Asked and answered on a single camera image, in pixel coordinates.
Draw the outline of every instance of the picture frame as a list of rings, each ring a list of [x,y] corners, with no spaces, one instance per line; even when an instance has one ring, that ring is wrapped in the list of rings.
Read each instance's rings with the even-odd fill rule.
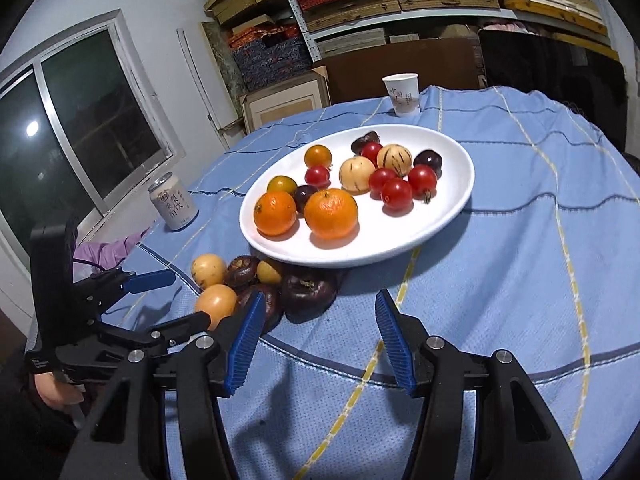
[[[326,68],[318,67],[241,97],[247,134],[263,124],[331,106]]]

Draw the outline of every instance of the metal screw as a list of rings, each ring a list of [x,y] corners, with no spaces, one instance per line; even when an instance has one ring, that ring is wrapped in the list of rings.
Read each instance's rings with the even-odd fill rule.
[[[495,353],[495,358],[501,363],[507,364],[513,361],[513,355],[508,350],[498,350]]]
[[[129,362],[130,363],[139,363],[142,359],[145,358],[145,353],[142,350],[132,350],[129,352]]]
[[[440,350],[444,346],[444,339],[436,335],[432,335],[427,339],[427,346],[433,350]]]
[[[204,335],[196,339],[196,346],[198,348],[202,348],[204,350],[205,348],[209,348],[211,345],[213,345],[213,338],[209,335]]]

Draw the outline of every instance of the black cable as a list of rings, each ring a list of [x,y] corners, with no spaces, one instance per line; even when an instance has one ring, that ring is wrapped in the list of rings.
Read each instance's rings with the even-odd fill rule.
[[[100,264],[94,264],[93,262],[90,262],[89,260],[81,260],[80,258],[74,258],[73,260],[74,260],[74,262],[76,264],[87,264],[87,265],[91,265],[92,267],[95,267],[96,269],[100,269],[102,271],[107,270],[103,266],[101,266]]]

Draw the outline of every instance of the can lid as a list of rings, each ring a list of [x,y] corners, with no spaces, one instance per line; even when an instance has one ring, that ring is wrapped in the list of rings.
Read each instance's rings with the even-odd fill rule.
[[[174,173],[172,171],[169,171],[169,173],[165,173],[160,178],[156,178],[153,184],[149,186],[149,193],[151,193],[155,188],[157,188],[158,186],[160,186],[161,184],[169,180],[172,176],[174,176]]]

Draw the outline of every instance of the window pane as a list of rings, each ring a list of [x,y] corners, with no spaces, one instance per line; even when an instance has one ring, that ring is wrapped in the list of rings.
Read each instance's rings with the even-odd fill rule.
[[[54,54],[42,70],[66,136],[101,197],[160,150],[108,31]]]
[[[55,209],[94,208],[60,149],[33,73],[0,99],[0,210],[29,253],[31,229]]]

